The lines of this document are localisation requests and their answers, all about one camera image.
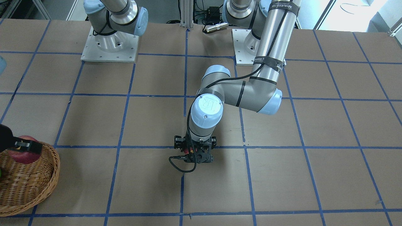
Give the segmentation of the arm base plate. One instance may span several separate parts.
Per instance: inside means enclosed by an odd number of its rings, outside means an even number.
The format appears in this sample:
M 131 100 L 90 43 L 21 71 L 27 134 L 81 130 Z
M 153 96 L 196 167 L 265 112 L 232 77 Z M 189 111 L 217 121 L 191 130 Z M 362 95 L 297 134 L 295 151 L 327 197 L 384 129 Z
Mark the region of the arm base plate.
M 95 36 L 93 27 L 91 27 L 81 60 L 85 62 L 134 63 L 139 39 L 139 36 L 120 31 L 109 36 Z
M 232 30 L 233 46 L 237 66 L 252 66 L 257 54 L 260 40 L 251 33 L 252 30 Z

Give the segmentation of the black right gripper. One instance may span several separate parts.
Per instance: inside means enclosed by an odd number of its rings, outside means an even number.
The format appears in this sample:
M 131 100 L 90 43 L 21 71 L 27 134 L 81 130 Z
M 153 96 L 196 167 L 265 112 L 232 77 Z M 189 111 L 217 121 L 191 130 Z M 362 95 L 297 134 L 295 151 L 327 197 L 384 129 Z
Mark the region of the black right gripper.
M 42 147 L 42 143 L 33 140 L 20 140 L 14 142 L 12 130 L 3 124 L 0 125 L 0 152 L 13 148 L 14 151 L 20 153 L 41 154 Z

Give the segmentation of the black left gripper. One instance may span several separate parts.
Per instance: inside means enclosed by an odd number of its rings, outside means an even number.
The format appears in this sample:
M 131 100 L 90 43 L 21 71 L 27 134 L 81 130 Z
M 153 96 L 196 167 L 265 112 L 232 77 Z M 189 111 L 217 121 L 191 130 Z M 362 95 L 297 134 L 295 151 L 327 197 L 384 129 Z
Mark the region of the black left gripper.
M 203 138 L 202 141 L 198 140 L 191 140 L 188 135 L 185 137 L 181 137 L 175 135 L 175 149 L 186 150 L 189 148 L 190 150 L 194 149 L 214 149 L 217 145 L 216 136 L 210 136 L 208 138 Z

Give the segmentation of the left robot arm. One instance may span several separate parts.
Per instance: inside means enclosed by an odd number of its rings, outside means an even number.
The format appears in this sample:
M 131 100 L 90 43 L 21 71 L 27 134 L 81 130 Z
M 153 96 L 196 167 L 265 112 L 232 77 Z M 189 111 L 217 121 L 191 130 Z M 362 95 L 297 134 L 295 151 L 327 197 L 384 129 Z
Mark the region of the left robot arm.
M 175 149 L 189 158 L 212 150 L 226 105 L 277 113 L 283 96 L 277 83 L 301 6 L 300 0 L 223 2 L 222 20 L 233 26 L 235 65 L 243 67 L 243 75 L 233 76 L 219 64 L 207 68 L 187 114 L 185 135 L 174 138 Z

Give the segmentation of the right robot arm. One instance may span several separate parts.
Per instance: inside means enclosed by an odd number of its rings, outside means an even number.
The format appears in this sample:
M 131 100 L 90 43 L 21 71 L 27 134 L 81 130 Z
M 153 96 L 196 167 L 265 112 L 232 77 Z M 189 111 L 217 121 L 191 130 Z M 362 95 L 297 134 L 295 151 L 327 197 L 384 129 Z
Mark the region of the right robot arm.
M 129 40 L 145 33 L 148 11 L 134 0 L 85 0 L 84 10 L 92 25 L 93 43 L 97 50 L 117 53 L 128 49 Z M 1 152 L 40 154 L 39 141 L 15 137 L 11 129 L 1 125 Z

